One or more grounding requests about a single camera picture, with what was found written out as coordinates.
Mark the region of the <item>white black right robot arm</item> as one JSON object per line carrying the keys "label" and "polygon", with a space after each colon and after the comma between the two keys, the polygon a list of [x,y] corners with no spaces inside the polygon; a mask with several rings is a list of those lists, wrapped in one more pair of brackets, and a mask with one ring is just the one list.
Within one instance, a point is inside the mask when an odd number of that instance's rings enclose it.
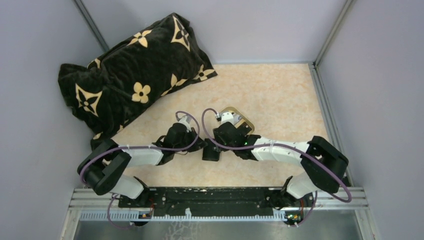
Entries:
{"label": "white black right robot arm", "polygon": [[349,161],[323,137],[314,136],[306,142],[278,141],[248,134],[230,122],[212,132],[213,143],[243,160],[275,161],[302,168],[301,174],[290,176],[283,185],[281,191],[286,198],[301,199],[318,190],[335,195],[339,188],[347,189],[343,177]]}

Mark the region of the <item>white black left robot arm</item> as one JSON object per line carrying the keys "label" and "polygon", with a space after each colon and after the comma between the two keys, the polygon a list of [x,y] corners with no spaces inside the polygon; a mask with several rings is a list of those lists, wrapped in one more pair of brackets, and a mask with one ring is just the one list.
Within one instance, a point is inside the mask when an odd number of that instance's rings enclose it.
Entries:
{"label": "white black left robot arm", "polygon": [[98,196],[113,193],[135,200],[149,188],[139,177],[125,175],[127,168],[164,165],[176,153],[192,153],[206,146],[193,127],[177,122],[149,145],[123,146],[112,139],[104,140],[78,166],[77,173]]}

